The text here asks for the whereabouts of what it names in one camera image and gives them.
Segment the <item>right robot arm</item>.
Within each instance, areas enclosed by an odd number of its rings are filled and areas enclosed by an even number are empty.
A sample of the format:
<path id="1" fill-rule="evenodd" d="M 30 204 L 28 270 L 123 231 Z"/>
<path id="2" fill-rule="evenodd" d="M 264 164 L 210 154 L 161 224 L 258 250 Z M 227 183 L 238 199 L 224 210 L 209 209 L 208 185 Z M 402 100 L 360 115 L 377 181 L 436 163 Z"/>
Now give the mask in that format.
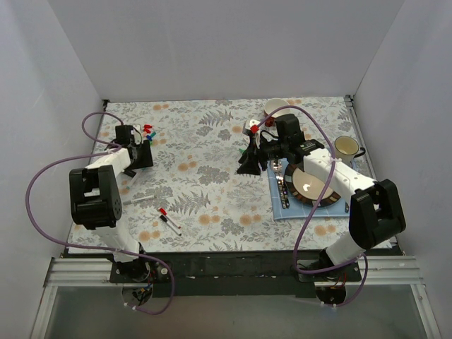
<path id="1" fill-rule="evenodd" d="M 277 136 L 268 141 L 263 121 L 248 120 L 243 125 L 249 144 L 239 159 L 238 173 L 259 175 L 270 160 L 285 159 L 301 171 L 323 182 L 345 200 L 349 207 L 348 231 L 321 251 L 318 261 L 294 269 L 303 275 L 322 275 L 338 279 L 345 267 L 376 245 L 403 232 L 405 217 L 397 186 L 389 179 L 377 181 L 344 164 L 335 156 L 329 140 L 307 139 L 294 114 L 275 119 Z"/>

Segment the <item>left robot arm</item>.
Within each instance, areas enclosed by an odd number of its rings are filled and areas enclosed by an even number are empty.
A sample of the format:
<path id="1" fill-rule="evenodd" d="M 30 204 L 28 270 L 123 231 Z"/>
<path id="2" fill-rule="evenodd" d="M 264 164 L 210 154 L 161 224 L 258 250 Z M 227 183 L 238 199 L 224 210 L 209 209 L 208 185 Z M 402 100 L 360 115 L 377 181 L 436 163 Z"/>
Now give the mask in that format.
<path id="1" fill-rule="evenodd" d="M 113 249 L 119 274 L 134 282 L 145 281 L 150 265 L 135 253 L 143 247 L 121 222 L 122 202 L 117 178 L 125 174 L 133 181 L 138 171 L 153 166 L 150 144 L 133 125 L 115 127 L 108 153 L 92 164 L 69 173 L 71 216 L 78 225 L 96 234 L 105 246 Z"/>

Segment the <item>metal spoon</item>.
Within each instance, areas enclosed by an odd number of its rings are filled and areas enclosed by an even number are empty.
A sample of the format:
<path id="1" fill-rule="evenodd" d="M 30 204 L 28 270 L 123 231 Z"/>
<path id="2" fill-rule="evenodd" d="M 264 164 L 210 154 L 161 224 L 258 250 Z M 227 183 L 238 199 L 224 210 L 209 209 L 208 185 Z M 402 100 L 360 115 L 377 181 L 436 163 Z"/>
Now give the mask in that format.
<path id="1" fill-rule="evenodd" d="M 282 173 L 282 165 L 279 160 L 272 161 L 272 170 L 275 176 L 279 177 Z"/>

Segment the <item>red and white bowl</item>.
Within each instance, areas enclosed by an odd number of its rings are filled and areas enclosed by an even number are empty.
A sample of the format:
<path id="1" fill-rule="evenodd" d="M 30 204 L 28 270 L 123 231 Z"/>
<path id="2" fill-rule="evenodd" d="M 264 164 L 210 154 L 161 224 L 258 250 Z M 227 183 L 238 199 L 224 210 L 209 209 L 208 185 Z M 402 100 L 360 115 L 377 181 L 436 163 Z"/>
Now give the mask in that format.
<path id="1" fill-rule="evenodd" d="M 272 113 L 273 111 L 275 111 L 276 109 L 279 109 L 281 107 L 285 107 L 285 106 L 289 106 L 290 104 L 284 100 L 284 99 L 280 99 L 280 98 L 273 98 L 273 99 L 269 99 L 264 107 L 263 107 L 263 113 L 264 116 L 268 116 L 270 113 Z M 282 115 L 286 115 L 286 114 L 290 114 L 291 113 L 291 109 L 290 108 L 285 108 L 285 109 L 281 109 L 278 112 L 274 113 L 271 118 L 276 119 Z"/>

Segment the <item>grey tip white marker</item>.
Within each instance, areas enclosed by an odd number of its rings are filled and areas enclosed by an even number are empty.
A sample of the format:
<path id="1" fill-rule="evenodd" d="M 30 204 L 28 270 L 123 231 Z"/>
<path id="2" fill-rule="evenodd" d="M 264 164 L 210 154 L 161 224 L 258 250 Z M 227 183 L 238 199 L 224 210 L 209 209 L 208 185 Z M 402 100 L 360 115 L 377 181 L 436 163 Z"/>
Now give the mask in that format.
<path id="1" fill-rule="evenodd" d="M 129 206 L 129 205 L 141 203 L 141 202 L 144 202 L 144 201 L 153 200 L 154 198 L 155 198 L 154 195 L 151 195 L 151 196 L 144 196 L 144 197 L 140 197 L 140 198 L 132 198 L 132 199 L 130 199 L 130 200 L 123 201 L 123 202 L 122 202 L 122 205 L 123 205 L 123 206 Z"/>

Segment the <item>dark rimmed plate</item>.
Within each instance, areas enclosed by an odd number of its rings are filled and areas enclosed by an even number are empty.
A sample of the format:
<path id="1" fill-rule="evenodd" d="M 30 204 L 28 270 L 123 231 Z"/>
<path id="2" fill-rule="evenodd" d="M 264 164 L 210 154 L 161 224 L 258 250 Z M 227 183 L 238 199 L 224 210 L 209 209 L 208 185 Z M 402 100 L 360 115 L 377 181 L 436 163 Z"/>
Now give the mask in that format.
<path id="1" fill-rule="evenodd" d="M 324 188 L 324 183 L 311 174 L 303 172 L 296 165 L 287 165 L 284 181 L 295 199 L 307 206 L 313 206 Z"/>

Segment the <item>long red eraser-cap marker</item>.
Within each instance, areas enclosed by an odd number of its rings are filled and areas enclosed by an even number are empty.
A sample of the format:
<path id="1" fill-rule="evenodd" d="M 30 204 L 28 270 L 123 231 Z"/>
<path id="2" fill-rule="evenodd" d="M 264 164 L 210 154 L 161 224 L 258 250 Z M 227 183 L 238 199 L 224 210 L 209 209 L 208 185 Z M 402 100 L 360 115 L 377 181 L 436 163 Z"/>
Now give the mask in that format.
<path id="1" fill-rule="evenodd" d="M 164 209 L 164 208 L 159 208 L 159 211 L 176 227 L 176 228 L 178 228 L 178 229 L 181 229 L 181 226 L 179 226 L 176 222 L 175 222 L 175 220 L 172 218 L 172 217 L 170 217 L 168 214 L 167 214 L 167 211 Z"/>

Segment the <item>cream enamel mug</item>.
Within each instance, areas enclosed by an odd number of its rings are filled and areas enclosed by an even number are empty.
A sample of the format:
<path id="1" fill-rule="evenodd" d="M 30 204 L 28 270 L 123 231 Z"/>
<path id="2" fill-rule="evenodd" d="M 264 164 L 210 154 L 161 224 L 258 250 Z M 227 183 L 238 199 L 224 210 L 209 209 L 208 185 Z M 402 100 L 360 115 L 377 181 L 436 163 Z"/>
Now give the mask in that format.
<path id="1" fill-rule="evenodd" d="M 346 165 L 351 165 L 352 161 L 366 154 L 366 149 L 349 136 L 340 136 L 334 141 L 336 157 L 341 159 Z"/>

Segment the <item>black cap thin marker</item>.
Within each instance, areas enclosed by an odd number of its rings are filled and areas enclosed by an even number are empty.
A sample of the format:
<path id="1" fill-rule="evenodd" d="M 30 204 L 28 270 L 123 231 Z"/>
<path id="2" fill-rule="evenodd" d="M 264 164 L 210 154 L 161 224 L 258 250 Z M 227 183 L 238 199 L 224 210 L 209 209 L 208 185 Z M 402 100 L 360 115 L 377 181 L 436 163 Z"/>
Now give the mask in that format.
<path id="1" fill-rule="evenodd" d="M 181 235 L 182 235 L 182 233 L 180 232 L 180 229 L 177 228 L 176 226 L 174 226 L 174 225 L 166 218 L 165 215 L 160 215 L 160 219 L 161 219 L 161 221 L 163 221 L 163 222 L 166 224 L 166 226 L 168 226 L 168 227 L 171 229 L 171 231 L 173 231 L 177 236 L 181 236 Z"/>

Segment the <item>floral patterned table mat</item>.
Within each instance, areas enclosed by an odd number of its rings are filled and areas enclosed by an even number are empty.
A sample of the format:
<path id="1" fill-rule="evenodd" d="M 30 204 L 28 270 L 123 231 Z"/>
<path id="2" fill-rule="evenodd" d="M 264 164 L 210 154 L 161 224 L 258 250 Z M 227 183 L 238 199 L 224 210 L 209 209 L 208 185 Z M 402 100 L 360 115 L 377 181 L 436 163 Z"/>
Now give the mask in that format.
<path id="1" fill-rule="evenodd" d="M 273 219 L 266 174 L 237 174 L 245 149 L 244 122 L 263 117 L 263 99 L 111 102 L 95 132 L 96 151 L 120 123 L 152 125 L 153 166 L 130 189 L 118 178 L 129 205 L 121 221 L 150 253 L 188 251 L 284 251 L 323 249 L 347 232 L 347 218 Z M 161 221 L 164 208 L 181 226 L 177 236 Z"/>

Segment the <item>blue checked cloth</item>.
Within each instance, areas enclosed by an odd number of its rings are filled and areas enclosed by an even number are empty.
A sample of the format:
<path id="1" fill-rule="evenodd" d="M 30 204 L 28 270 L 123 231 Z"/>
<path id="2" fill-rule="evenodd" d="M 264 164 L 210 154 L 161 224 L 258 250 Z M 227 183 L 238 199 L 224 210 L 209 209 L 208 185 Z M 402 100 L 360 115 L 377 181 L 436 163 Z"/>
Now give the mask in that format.
<path id="1" fill-rule="evenodd" d="M 281 160 L 280 163 L 282 165 L 281 175 L 284 178 L 285 168 L 289 164 L 287 160 Z M 310 214 L 313 206 L 304 205 L 295 199 L 288 189 L 287 195 L 290 207 L 288 209 L 282 208 L 277 180 L 275 173 L 271 169 L 268 171 L 268 182 L 274 220 L 305 219 Z M 327 188 L 318 208 L 313 214 L 315 218 L 344 218 L 348 215 L 345 200 L 331 188 Z"/>

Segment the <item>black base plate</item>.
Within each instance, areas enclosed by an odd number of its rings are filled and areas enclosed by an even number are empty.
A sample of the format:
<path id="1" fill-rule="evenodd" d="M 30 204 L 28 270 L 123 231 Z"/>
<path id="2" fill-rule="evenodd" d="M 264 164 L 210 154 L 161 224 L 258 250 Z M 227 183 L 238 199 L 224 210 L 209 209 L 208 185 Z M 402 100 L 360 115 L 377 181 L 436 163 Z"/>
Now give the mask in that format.
<path id="1" fill-rule="evenodd" d="M 175 277 L 175 295 L 292 295 L 315 298 L 315 283 L 292 266 L 291 251 L 156 253 Z"/>

